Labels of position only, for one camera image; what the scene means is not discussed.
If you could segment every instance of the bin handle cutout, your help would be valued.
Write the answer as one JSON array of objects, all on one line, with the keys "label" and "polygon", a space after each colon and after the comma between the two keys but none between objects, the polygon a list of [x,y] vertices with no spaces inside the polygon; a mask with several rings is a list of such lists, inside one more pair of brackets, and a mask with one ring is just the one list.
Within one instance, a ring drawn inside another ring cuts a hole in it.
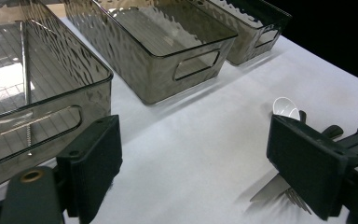
[{"label": "bin handle cutout", "polygon": [[29,120],[26,120],[17,126],[11,127],[9,130],[2,130],[0,132],[0,138],[2,138],[0,141],[4,141],[5,138],[10,138],[13,134],[23,136],[21,141],[25,141],[26,127],[32,128],[31,135],[34,136],[33,142],[30,146],[11,148],[10,153],[8,153],[7,150],[4,150],[6,148],[0,148],[0,163],[27,152],[34,147],[45,144],[46,142],[58,138],[63,134],[72,132],[81,125],[83,121],[82,117],[81,106],[71,105],[58,111],[43,115],[39,118],[29,118]]},{"label": "bin handle cutout", "polygon": [[212,68],[219,58],[220,49],[214,49],[181,61],[175,69],[173,80],[179,81]]},{"label": "bin handle cutout", "polygon": [[256,41],[255,49],[271,42],[272,40],[275,39],[277,35],[278,35],[277,29],[272,29],[264,32]]}]

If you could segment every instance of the white table surface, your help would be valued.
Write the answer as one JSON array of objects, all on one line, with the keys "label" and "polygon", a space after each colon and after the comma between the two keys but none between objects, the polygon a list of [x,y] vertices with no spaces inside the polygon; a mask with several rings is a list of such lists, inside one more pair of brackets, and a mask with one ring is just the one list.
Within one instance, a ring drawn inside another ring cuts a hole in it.
[{"label": "white table surface", "polygon": [[[156,105],[143,105],[116,75],[123,164],[92,223],[327,222],[281,196],[249,200],[277,173],[266,157],[273,101],[292,99],[317,131],[358,126],[358,78],[281,36],[271,52]],[[76,218],[67,218],[77,223]]]}]

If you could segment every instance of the translucent gray bin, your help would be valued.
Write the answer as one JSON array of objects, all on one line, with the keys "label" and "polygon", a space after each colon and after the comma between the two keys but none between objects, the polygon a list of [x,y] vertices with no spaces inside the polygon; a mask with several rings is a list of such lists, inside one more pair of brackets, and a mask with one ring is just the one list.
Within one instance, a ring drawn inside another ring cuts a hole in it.
[{"label": "translucent gray bin", "polygon": [[0,184],[110,115],[113,77],[46,6],[11,4],[0,7]]},{"label": "translucent gray bin", "polygon": [[238,33],[227,56],[245,63],[275,45],[292,16],[263,0],[188,0]]},{"label": "translucent gray bin", "polygon": [[66,0],[65,11],[146,105],[216,77],[237,36],[186,0]]}]

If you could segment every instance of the metal rod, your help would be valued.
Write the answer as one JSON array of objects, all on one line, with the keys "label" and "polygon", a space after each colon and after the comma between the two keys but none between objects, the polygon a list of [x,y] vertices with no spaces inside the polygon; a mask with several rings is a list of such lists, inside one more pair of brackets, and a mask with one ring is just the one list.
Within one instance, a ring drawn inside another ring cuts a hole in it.
[{"label": "metal rod", "polygon": [[[27,40],[27,31],[26,31],[26,22],[20,22],[20,33],[21,33],[21,57],[22,57],[22,79],[24,87],[24,97],[25,104],[29,105],[31,103],[31,78],[28,69],[28,40]],[[32,129],[31,125],[27,126],[27,147],[32,145]]]}]

